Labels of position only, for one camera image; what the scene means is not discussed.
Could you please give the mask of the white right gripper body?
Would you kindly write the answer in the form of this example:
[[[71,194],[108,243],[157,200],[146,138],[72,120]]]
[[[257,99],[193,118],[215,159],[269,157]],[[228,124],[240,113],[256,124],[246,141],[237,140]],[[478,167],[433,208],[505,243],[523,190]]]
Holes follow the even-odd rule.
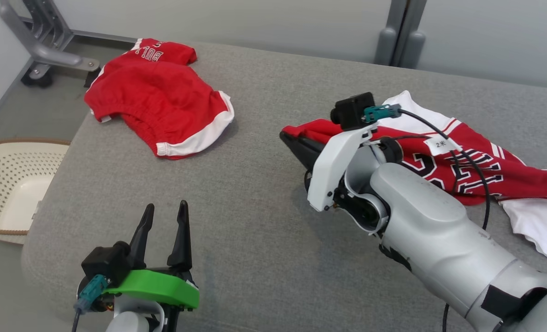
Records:
[[[322,212],[332,206],[334,191],[347,173],[347,189],[369,179],[379,161],[370,147],[376,124],[333,136],[317,158],[312,170],[307,199],[312,208]]]

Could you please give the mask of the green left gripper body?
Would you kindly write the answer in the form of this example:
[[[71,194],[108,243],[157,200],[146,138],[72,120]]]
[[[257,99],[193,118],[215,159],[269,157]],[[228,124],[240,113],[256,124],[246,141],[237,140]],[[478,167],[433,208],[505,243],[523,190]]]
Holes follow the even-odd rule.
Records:
[[[198,308],[200,300],[198,287],[189,271],[172,275],[170,270],[132,270],[120,285],[106,288],[105,294],[121,294],[185,309]]]

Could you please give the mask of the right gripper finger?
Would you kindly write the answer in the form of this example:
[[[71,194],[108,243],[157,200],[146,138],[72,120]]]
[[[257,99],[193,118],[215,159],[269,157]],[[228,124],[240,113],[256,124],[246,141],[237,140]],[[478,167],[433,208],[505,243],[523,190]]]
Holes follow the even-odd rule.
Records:
[[[309,172],[313,170],[316,160],[325,147],[324,143],[308,138],[305,134],[293,135],[281,131],[280,139]]]

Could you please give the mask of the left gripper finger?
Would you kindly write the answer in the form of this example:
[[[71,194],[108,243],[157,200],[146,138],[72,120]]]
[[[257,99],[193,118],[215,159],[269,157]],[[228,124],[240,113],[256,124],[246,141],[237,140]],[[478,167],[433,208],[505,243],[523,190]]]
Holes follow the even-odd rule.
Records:
[[[148,233],[153,226],[154,209],[155,206],[152,203],[149,203],[146,206],[145,212],[143,213],[130,242],[128,262],[130,263],[132,270],[146,269],[147,267],[144,259]]]
[[[179,204],[176,222],[178,225],[176,241],[174,242],[172,253],[167,259],[167,265],[170,270],[185,272],[193,267],[189,206],[185,200],[181,200]]]

